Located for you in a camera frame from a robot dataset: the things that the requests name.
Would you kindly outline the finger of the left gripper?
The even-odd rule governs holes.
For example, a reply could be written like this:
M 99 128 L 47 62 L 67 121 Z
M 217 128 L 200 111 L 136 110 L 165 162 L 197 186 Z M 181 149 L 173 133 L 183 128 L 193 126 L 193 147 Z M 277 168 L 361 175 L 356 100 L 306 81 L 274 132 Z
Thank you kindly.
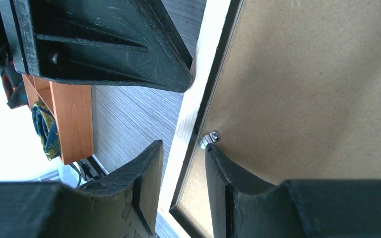
M 160 0 L 0 0 L 15 69 L 72 85 L 183 93 L 192 57 Z

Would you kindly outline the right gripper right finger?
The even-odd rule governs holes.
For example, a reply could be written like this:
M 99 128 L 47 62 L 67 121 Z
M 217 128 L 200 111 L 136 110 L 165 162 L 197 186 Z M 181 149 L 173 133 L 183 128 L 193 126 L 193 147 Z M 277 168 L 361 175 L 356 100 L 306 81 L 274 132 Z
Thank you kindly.
M 216 238 L 381 238 L 381 180 L 294 179 L 273 185 L 205 150 Z

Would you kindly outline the black wooden picture frame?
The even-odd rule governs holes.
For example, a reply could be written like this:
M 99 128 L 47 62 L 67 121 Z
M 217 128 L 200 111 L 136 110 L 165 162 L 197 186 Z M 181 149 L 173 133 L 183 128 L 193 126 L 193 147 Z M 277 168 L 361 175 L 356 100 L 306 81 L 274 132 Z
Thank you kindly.
M 202 119 L 215 84 L 240 0 L 208 0 L 196 43 L 191 74 L 184 93 L 175 134 L 160 189 L 156 233 L 161 238 L 199 238 L 201 235 L 179 212 L 171 214 L 179 196 L 191 154 L 199 139 Z

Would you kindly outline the brown backing board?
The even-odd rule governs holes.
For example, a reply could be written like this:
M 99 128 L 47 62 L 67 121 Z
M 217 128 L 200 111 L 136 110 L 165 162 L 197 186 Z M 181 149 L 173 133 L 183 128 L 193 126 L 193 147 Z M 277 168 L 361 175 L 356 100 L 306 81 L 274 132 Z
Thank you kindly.
M 199 137 L 273 185 L 381 180 L 381 0 L 243 0 Z M 215 238 L 205 150 L 174 209 Z

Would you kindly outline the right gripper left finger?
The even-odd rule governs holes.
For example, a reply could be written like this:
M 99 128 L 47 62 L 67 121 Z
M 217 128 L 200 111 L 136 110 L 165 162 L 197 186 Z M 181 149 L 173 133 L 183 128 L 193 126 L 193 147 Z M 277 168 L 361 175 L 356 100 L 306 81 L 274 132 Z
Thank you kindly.
M 0 182 L 0 238 L 153 238 L 163 142 L 81 187 Z

